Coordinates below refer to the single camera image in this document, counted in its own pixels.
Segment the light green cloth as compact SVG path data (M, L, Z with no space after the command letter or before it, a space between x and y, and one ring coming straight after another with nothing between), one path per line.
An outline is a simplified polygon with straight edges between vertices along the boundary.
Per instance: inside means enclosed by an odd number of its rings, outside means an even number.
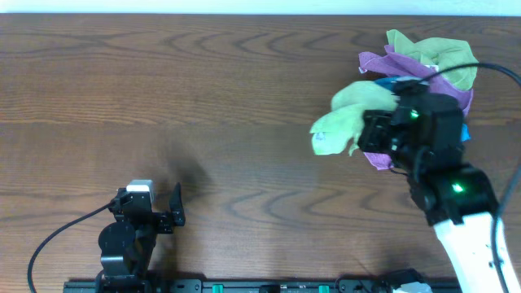
M365 111L395 111L398 97L373 81L356 81L335 94L331 111L311 127L311 143L315 155L337 155L357 145L365 127Z

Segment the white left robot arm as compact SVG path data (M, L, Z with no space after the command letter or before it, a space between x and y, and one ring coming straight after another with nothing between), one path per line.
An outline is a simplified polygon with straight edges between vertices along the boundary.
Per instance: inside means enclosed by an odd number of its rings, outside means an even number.
M108 210L115 221L99 235L103 271L94 281L96 292L166 292L168 286L148 271L157 236L172 234L184 226L182 186L178 183L169 197L169 210L155 212L153 181L133 180L117 190Z

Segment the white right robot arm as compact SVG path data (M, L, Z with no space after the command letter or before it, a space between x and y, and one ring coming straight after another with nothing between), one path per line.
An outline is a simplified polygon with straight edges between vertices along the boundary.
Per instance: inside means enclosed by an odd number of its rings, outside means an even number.
M366 110L358 141L405 171L412 200L444 247L464 292L518 292L500 204L484 171L464 162L464 115L445 94L402 95Z

